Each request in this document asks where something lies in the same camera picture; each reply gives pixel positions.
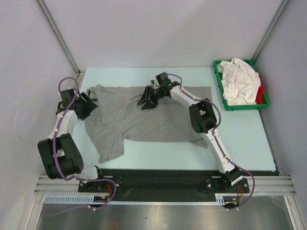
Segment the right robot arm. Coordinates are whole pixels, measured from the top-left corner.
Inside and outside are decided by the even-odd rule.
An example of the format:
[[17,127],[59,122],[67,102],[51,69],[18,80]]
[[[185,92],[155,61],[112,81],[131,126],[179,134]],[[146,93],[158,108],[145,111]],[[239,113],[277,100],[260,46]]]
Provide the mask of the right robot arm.
[[221,173],[221,186],[226,192],[233,192],[238,188],[242,179],[240,169],[232,162],[218,133],[218,122],[213,111],[213,103],[208,99],[201,99],[186,89],[178,82],[168,83],[165,86],[155,87],[153,84],[146,86],[137,105],[142,105],[142,110],[153,109],[158,106],[158,100],[169,97],[189,109],[190,123],[193,130],[200,134],[206,141],[218,162]]

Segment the grey t-shirt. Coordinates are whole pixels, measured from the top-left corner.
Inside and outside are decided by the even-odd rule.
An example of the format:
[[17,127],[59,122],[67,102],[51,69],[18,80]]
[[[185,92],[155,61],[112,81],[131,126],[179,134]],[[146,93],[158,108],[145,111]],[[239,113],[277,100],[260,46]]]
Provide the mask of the grey t-shirt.
[[156,108],[142,110],[137,103],[142,87],[104,87],[87,90],[96,108],[85,119],[86,132],[98,151],[99,163],[124,155],[124,140],[144,142],[189,142],[207,148],[190,122],[189,109],[164,97]]

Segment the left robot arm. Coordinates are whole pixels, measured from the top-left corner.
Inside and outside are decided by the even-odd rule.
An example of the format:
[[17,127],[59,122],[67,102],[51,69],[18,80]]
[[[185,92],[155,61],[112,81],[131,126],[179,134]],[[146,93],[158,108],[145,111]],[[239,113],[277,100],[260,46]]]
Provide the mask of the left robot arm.
[[49,179],[89,182],[95,191],[102,191],[106,180],[97,166],[83,162],[72,134],[78,121],[86,119],[97,105],[85,93],[75,89],[60,91],[61,102],[56,112],[56,124],[45,140],[38,142],[38,151]]

